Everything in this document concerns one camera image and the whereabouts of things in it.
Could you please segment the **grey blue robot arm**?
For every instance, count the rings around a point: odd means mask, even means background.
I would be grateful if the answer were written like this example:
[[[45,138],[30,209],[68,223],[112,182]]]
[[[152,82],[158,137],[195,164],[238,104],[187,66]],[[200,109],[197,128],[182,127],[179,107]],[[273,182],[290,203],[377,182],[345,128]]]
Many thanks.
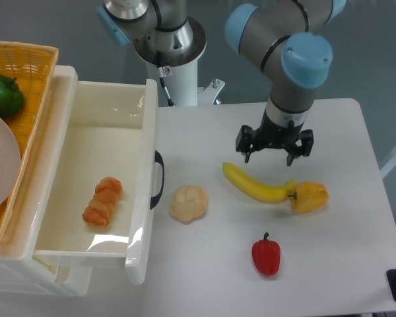
[[[279,1],[270,9],[244,3],[228,17],[228,45],[273,84],[259,128],[245,125],[236,138],[236,150],[246,158],[284,149],[292,164],[311,153],[314,135],[303,124],[333,60],[329,42],[313,30],[344,7],[344,1]],[[105,1],[97,14],[114,42],[134,45],[158,83],[161,106],[195,106],[204,98],[197,61],[207,39],[185,1]]]

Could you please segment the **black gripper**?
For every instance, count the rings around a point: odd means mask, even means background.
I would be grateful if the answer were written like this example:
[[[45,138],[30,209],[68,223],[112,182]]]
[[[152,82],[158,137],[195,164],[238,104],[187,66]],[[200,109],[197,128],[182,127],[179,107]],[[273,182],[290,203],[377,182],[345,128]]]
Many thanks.
[[[286,127],[277,125],[264,112],[256,131],[248,125],[240,128],[236,137],[236,152],[244,156],[245,162],[249,162],[253,151],[284,149],[288,153],[286,165],[291,166],[295,159],[308,157],[314,145],[313,130],[301,131],[302,125],[294,124],[292,120],[286,124]]]

